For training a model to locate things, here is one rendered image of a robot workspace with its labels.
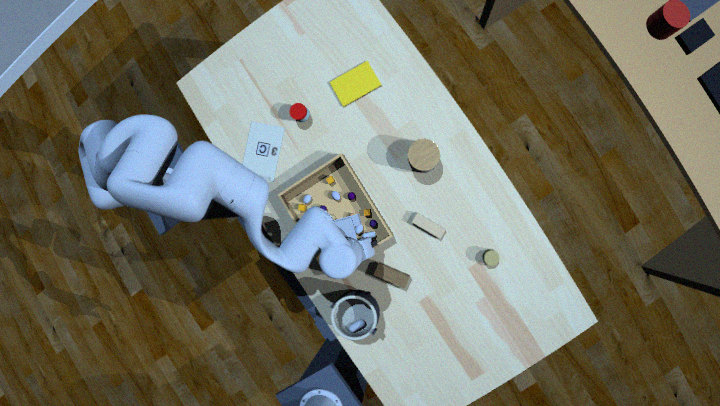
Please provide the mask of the white recipe card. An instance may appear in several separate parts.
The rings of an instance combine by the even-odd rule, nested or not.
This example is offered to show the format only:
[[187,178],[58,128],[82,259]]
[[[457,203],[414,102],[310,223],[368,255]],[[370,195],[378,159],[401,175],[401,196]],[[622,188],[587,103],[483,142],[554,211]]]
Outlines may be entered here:
[[243,165],[274,182],[285,127],[251,122]]

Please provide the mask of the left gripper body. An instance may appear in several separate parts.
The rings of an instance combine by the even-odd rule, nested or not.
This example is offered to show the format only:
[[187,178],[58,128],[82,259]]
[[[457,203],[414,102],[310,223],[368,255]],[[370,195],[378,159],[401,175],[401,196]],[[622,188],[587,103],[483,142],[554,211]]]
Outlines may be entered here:
[[361,244],[364,252],[362,261],[372,257],[375,254],[374,248],[372,248],[371,246],[372,241],[370,237],[358,238],[357,240]]

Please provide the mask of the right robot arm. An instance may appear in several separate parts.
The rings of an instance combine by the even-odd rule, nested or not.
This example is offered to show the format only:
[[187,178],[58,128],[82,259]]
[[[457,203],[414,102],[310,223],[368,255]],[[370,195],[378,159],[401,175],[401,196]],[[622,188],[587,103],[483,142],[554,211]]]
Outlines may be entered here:
[[341,400],[338,398],[338,396],[335,395],[333,392],[326,390],[326,389],[313,389],[313,390],[307,392],[303,396],[303,398],[300,402],[300,406],[343,406],[343,405],[342,405]]

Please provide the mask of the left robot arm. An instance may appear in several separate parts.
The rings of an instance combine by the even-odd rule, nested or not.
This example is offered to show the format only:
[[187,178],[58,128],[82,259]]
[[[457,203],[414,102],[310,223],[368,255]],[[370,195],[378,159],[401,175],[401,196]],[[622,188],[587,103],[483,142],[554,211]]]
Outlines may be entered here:
[[177,144],[175,127],[155,115],[87,126],[79,158],[93,204],[101,210],[125,205],[197,222],[214,200],[242,218],[249,240],[263,257],[287,271],[304,272],[320,254],[323,273],[344,279],[362,262],[364,252],[354,229],[362,224],[359,214],[333,220],[326,210],[312,206],[276,245],[261,232],[268,182],[207,141],[191,144],[174,169],[168,168]]

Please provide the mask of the grey round pot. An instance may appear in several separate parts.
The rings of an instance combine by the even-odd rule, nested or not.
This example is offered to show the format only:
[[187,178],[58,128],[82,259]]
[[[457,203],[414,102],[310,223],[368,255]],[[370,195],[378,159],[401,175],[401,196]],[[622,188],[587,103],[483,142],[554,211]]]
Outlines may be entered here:
[[[348,291],[341,295],[337,302],[334,301],[330,307],[333,308],[331,311],[331,322],[333,328],[343,338],[349,340],[361,340],[368,337],[371,333],[372,335],[376,333],[377,328],[375,327],[379,321],[380,310],[379,305],[375,298],[371,295],[371,292],[367,293],[362,290]],[[359,319],[363,319],[365,321],[365,326],[356,332],[350,332],[348,330],[349,325]]]

